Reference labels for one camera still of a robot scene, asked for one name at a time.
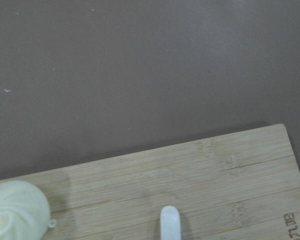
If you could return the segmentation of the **white ceramic spoon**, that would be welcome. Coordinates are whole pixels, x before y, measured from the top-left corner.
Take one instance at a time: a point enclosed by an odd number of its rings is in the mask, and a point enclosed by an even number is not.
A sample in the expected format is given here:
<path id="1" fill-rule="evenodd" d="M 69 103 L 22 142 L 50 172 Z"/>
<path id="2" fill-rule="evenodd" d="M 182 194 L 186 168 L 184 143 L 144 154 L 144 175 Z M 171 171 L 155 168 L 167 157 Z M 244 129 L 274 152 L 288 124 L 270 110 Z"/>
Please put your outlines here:
<path id="1" fill-rule="evenodd" d="M 181 219 L 180 213 L 174 206 L 168 205 L 160 212 L 160 239 L 181 240 Z"/>

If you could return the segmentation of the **bamboo cutting board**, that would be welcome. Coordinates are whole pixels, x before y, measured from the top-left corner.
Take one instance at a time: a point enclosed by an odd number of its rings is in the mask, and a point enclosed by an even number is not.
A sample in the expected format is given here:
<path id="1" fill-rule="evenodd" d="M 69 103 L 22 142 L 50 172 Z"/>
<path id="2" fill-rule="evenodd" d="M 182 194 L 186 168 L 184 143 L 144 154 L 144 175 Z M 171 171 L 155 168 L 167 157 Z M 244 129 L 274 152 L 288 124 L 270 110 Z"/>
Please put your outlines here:
<path id="1" fill-rule="evenodd" d="M 57 220 L 47 240 L 157 240 L 178 209 L 184 240 L 300 240 L 300 171 L 275 124 L 24 175 Z"/>

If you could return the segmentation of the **white steamed bun toy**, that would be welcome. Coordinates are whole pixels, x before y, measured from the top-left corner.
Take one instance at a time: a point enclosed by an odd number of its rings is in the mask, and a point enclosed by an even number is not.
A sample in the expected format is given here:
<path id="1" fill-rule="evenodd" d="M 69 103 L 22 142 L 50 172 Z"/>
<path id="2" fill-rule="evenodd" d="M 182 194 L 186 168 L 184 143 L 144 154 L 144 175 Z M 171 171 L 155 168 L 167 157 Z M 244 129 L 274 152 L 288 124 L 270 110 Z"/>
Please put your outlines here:
<path id="1" fill-rule="evenodd" d="M 41 240 L 56 225 L 38 187 L 22 180 L 0 184 L 0 240 Z"/>

